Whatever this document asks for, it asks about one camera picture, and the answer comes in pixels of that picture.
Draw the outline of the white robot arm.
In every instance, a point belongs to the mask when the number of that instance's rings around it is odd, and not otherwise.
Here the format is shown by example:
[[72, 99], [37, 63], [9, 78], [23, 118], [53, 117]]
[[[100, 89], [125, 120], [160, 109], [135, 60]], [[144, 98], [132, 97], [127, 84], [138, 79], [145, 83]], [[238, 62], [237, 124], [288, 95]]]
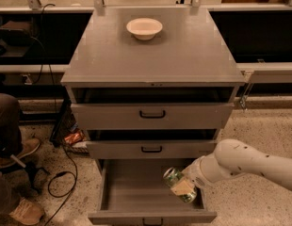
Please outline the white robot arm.
[[212, 184], [234, 179], [243, 174], [261, 176], [292, 191], [292, 159], [262, 153], [236, 139], [220, 141], [215, 150], [194, 160], [180, 171], [179, 189], [175, 195], [191, 193], [195, 187], [205, 188]]

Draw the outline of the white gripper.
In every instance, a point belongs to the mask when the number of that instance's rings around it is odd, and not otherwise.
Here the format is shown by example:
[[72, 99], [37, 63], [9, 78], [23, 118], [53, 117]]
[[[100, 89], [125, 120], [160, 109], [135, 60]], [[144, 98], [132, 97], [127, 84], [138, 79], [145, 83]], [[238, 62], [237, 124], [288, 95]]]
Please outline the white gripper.
[[201, 170], [201, 158], [194, 160], [189, 166], [183, 170], [183, 174], [187, 178], [180, 179], [170, 190], [176, 196], [193, 194], [195, 192], [194, 185], [197, 188], [206, 188], [212, 185], [212, 183], [207, 180]]

